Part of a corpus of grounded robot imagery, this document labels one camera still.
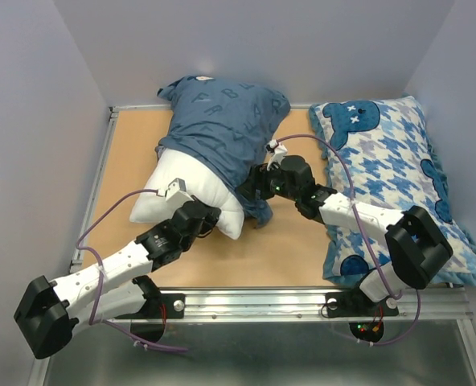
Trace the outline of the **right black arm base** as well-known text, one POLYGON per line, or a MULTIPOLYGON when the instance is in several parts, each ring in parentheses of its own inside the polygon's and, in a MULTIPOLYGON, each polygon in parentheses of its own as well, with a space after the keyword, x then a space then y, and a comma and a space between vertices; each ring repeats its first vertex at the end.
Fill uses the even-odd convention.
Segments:
POLYGON ((373 302, 355 290, 326 295, 320 315, 324 318, 353 318, 349 322, 352 336, 360 342, 376 345, 384 336, 384 319, 399 315, 397 302, 383 298, 373 302))

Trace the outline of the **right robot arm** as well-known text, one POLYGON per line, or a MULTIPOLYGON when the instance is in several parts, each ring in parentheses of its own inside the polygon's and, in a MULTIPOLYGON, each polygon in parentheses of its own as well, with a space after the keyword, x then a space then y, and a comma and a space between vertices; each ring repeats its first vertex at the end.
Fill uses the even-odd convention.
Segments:
POLYGON ((453 255, 452 246, 424 208, 401 211, 352 203, 344 194, 316 183, 310 166, 298 155, 253 167, 237 190, 246 199, 267 200, 275 195, 290 199, 308 220, 358 231, 387 248, 390 261, 329 302, 333 312, 368 314, 391 291, 423 290, 453 255))

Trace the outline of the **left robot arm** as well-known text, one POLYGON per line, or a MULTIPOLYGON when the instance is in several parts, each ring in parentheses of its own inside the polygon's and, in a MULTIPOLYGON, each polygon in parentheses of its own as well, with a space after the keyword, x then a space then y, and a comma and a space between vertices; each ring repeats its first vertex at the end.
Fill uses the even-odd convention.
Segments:
POLYGON ((14 320, 35 358, 46 359, 63 349, 80 325, 81 311, 97 308, 102 295, 127 281, 143 288, 132 298, 134 310, 143 317, 154 315, 161 294, 149 273, 178 260, 196 239, 212 231, 220 213, 198 200, 188 201, 171 218, 99 263, 52 281, 44 276, 32 280, 14 320))

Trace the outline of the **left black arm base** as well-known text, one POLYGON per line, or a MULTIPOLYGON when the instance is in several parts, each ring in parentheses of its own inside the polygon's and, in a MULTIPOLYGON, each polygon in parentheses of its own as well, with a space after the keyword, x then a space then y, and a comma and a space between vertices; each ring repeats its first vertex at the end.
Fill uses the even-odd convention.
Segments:
POLYGON ((142 339, 158 343, 166 332, 166 323, 182 319, 186 295, 182 293, 161 294, 147 300, 142 308, 129 318, 130 332, 142 339))

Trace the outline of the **white pillow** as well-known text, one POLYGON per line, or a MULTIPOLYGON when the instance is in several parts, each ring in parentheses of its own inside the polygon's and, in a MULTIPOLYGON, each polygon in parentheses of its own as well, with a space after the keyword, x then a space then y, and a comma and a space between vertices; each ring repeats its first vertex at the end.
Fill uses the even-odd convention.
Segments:
POLYGON ((244 210, 220 178, 200 161, 177 150, 164 149, 129 220, 156 224, 169 219, 189 199, 220 210, 217 228, 233 240, 240 237, 244 210))

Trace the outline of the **dark blue lettered pillowcase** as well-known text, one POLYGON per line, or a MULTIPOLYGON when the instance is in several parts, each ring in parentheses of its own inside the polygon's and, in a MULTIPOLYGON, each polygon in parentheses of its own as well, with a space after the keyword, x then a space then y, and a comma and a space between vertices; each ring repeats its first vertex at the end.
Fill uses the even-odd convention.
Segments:
POLYGON ((264 161, 267 143, 288 116, 285 95, 259 84, 207 76, 184 76, 157 95, 170 102, 173 112, 157 153, 177 150, 197 159, 222 180, 247 217, 266 225, 273 217, 267 202, 246 199, 236 189, 264 161))

